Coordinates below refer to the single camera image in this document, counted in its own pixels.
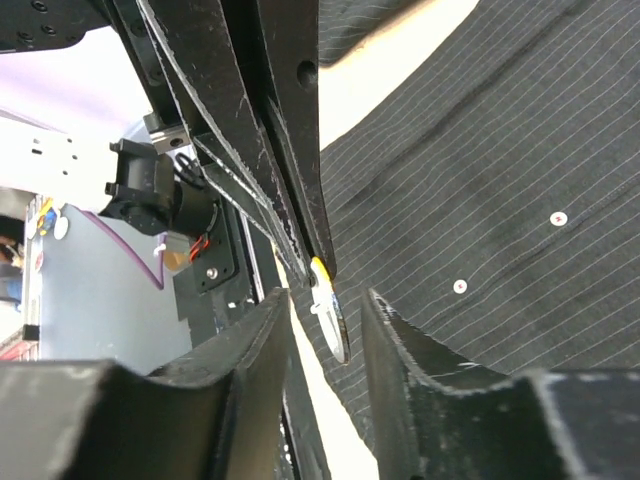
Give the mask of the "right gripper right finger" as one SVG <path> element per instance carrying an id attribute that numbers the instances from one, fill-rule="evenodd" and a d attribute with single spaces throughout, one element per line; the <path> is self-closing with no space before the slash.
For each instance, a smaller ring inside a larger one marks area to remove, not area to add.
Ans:
<path id="1" fill-rule="evenodd" d="M 361 298 L 374 453 L 383 479 L 635 479 L 637 370 L 508 376 Z"/>

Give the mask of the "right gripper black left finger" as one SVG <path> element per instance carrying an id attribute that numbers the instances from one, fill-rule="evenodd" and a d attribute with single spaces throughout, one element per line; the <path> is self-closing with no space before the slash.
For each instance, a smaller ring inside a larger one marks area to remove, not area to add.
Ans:
<path id="1" fill-rule="evenodd" d="M 112 361 L 1 366 L 5 479 L 271 479 L 289 294 L 141 376 Z"/>

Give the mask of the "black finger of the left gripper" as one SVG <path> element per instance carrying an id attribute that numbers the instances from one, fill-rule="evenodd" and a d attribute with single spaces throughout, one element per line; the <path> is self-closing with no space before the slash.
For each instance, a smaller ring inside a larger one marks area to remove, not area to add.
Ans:
<path id="1" fill-rule="evenodd" d="M 310 279 L 310 258 L 257 108 L 242 80 L 223 1 L 113 1 L 118 32 L 151 102 L 153 122 L 177 127 L 217 191 Z"/>

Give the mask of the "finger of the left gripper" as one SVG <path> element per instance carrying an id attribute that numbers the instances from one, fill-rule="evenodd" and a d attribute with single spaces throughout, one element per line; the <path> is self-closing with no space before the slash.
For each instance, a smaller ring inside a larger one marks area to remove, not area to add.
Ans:
<path id="1" fill-rule="evenodd" d="M 304 255 L 336 259 L 320 178 L 317 1 L 223 1 L 242 80 L 293 209 Z"/>

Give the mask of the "round white yellow brooch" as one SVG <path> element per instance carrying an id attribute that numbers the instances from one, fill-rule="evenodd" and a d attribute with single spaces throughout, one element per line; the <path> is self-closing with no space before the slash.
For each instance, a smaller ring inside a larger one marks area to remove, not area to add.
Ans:
<path id="1" fill-rule="evenodd" d="M 318 318 L 327 347 L 340 364 L 350 361 L 351 351 L 344 315 L 329 273 L 318 257 L 310 263 L 312 274 L 310 311 Z"/>

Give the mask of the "black pinstriped button shirt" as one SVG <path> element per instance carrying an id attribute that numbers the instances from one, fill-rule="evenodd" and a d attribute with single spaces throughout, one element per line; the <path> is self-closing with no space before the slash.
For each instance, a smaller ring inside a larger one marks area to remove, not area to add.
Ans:
<path id="1" fill-rule="evenodd" d="M 322 182 L 348 365 L 294 300 L 367 445 L 365 289 L 499 372 L 638 367 L 637 2 L 479 2 L 323 151 Z"/>

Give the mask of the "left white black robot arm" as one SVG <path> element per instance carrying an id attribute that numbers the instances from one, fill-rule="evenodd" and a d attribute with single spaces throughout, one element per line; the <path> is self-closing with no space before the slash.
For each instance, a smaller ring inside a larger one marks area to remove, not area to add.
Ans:
<path id="1" fill-rule="evenodd" d="M 197 238 L 213 203 L 176 185 L 168 150 L 192 146 L 210 188 L 249 217 L 299 279 L 336 260 L 320 180 L 315 1 L 5 1 L 5 54 L 61 50 L 110 27 L 150 101 L 156 142 L 94 147 L 97 211 Z"/>

